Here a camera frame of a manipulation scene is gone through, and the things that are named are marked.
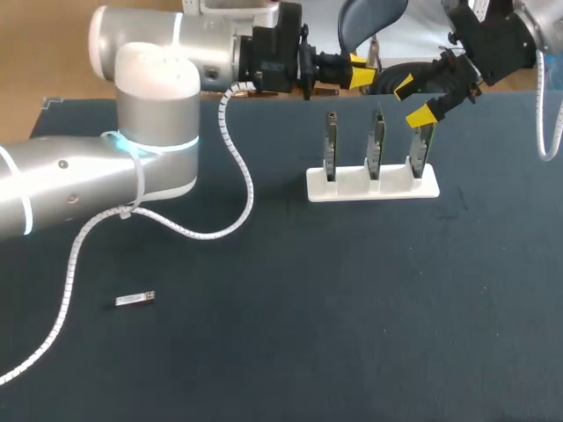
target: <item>small metal connector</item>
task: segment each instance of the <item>small metal connector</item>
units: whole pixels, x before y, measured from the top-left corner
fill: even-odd
[[[325,172],[326,180],[336,180],[336,144],[338,143],[338,118],[335,112],[326,115],[325,132]]]
[[[132,303],[151,302],[156,298],[154,290],[136,295],[120,296],[115,298],[115,306],[130,305]]]
[[[368,164],[369,178],[379,180],[381,160],[384,153],[385,142],[385,119],[381,107],[373,113],[372,127],[368,137],[368,152],[366,161]]]
[[[414,178],[422,178],[424,166],[428,160],[428,152],[434,139],[435,123],[430,123],[414,130],[413,143],[411,143],[411,151],[409,160]]]

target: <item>dark blue table surface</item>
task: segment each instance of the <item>dark blue table surface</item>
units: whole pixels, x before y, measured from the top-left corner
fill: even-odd
[[[563,166],[537,157],[534,93],[489,94],[450,113],[430,162],[435,200],[311,204],[325,112],[341,164],[362,162],[370,115],[386,163],[425,98],[240,100],[228,122],[256,207],[216,242],[141,216],[88,237],[53,347],[0,387],[2,421],[551,421],[563,419]],[[551,135],[560,96],[546,100]],[[202,103],[201,173],[184,198],[148,204],[215,230],[245,203]],[[116,128],[109,100],[53,103],[34,135]],[[83,222],[0,243],[0,373],[41,343]],[[152,306],[111,309],[156,290]]]

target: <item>white holder stand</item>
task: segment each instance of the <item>white holder stand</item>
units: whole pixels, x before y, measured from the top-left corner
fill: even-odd
[[[367,160],[364,166],[337,167],[335,178],[327,181],[324,168],[307,170],[309,201],[407,200],[440,195],[432,165],[426,164],[422,178],[414,178],[409,157],[405,164],[382,165],[379,180],[369,177]]]

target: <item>metal bracket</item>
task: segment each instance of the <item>metal bracket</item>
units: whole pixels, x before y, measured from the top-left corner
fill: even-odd
[[[336,180],[336,144],[338,142],[338,117],[335,112],[326,115],[325,167],[326,181]]]
[[[61,103],[64,101],[64,98],[61,97],[43,97],[43,101],[41,103],[41,108],[43,110],[48,110],[51,103]]]
[[[435,123],[430,123],[414,130],[414,138],[411,143],[411,151],[409,161],[413,170],[414,178],[422,178],[424,167],[428,160],[428,152],[434,139]]]
[[[381,160],[384,155],[385,119],[381,107],[373,113],[371,131],[368,137],[368,152],[366,163],[371,180],[379,180]]]

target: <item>white spiral cable wrap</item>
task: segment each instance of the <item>white spiral cable wrap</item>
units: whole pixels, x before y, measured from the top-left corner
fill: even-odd
[[[563,135],[563,102],[559,110],[555,133],[553,134],[552,147],[549,152],[545,152],[544,141],[544,95],[545,95],[545,65],[544,54],[537,51],[537,114],[536,114],[536,133],[537,133],[537,152],[544,161],[551,161],[559,150],[561,136]]]
[[[82,243],[90,233],[90,231],[100,222],[103,222],[106,218],[109,218],[113,215],[125,215],[127,216],[128,213],[144,215],[145,217],[149,217],[161,224],[164,224],[169,229],[174,230],[176,233],[181,234],[182,236],[190,237],[196,240],[214,240],[220,237],[228,236],[233,231],[237,230],[248,218],[248,215],[252,211],[252,204],[254,203],[254,186],[252,184],[252,178],[248,168],[246,167],[245,161],[243,158],[238,154],[237,148],[235,147],[234,143],[232,142],[229,130],[227,129],[226,123],[226,111],[227,111],[227,104],[229,103],[230,98],[233,94],[240,92],[240,91],[255,91],[254,85],[252,83],[239,83],[232,85],[223,95],[221,102],[219,104],[219,127],[221,129],[221,136],[225,142],[225,145],[229,149],[229,152],[232,154],[233,158],[238,164],[243,176],[245,178],[246,184],[246,205],[243,213],[238,217],[238,219],[233,222],[228,228],[217,231],[215,233],[198,233],[189,229],[185,229],[175,222],[171,222],[170,220],[166,219],[162,215],[159,215],[149,209],[137,207],[133,208],[131,206],[121,206],[121,207],[114,207],[103,211],[94,217],[92,217],[80,230],[77,237],[74,239],[74,243],[72,244],[72,249],[70,250],[70,257],[69,257],[69,264],[67,266],[67,278],[64,283],[64,293],[62,296],[62,303],[61,307],[59,308],[59,314],[55,320],[55,324],[51,329],[51,332],[47,335],[47,338],[43,341],[41,346],[32,353],[26,360],[20,363],[18,366],[12,369],[12,371],[8,372],[7,374],[0,377],[0,385],[6,384],[7,382],[13,380],[18,375],[21,375],[25,372],[31,365],[33,365],[42,355],[45,353],[49,347],[53,345],[57,336],[61,332],[62,325],[67,317],[67,313],[69,311],[70,305],[70,296],[72,294],[72,285],[74,284],[74,277],[75,272],[77,269],[77,261],[78,261],[78,254],[80,253],[80,248],[82,247]]]

